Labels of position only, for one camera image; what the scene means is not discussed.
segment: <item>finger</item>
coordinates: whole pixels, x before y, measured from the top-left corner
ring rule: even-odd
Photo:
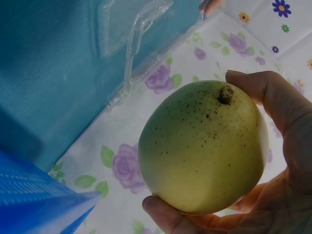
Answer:
[[[203,233],[200,226],[155,196],[145,198],[142,207],[165,234]]]
[[[258,184],[254,187],[254,189],[248,193],[243,199],[234,205],[230,206],[229,209],[241,213],[249,213],[255,206],[261,192],[265,188],[267,183]]]
[[[199,11],[205,13],[206,15],[210,14],[217,7],[219,7],[225,0],[204,0],[199,6]]]
[[[226,81],[263,104],[283,136],[298,119],[312,113],[311,103],[278,73],[241,74],[228,71]]]
[[[214,214],[189,216],[189,219],[204,229],[232,230],[238,226],[245,214],[231,214],[219,217]]]

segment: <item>pear stem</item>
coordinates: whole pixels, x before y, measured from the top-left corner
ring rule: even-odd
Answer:
[[[219,98],[218,100],[222,103],[222,104],[229,104],[229,102],[231,101],[232,97],[234,95],[234,90],[231,86],[229,85],[224,85],[222,87],[222,89],[220,90],[220,94],[219,94]]]

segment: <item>pear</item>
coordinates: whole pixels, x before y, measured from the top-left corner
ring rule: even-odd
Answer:
[[[166,98],[138,144],[150,192],[188,215],[221,211],[259,182],[269,153],[255,102],[221,81],[190,83]]]

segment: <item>blue plastic basket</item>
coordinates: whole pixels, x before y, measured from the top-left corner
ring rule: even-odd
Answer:
[[[0,152],[0,233],[72,234],[101,193],[77,194],[32,163]]]

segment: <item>white tablecloth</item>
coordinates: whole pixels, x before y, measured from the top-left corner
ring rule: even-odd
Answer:
[[[227,69],[245,73],[273,70],[312,98],[309,0],[228,0],[221,9],[122,105],[110,113],[102,112],[49,173],[77,192],[103,194],[77,234],[161,232],[141,208],[142,199],[150,193],[139,173],[137,142],[151,113],[182,85],[224,80]],[[284,170],[286,163],[281,134],[260,108],[270,136],[270,156],[260,181],[265,182]]]

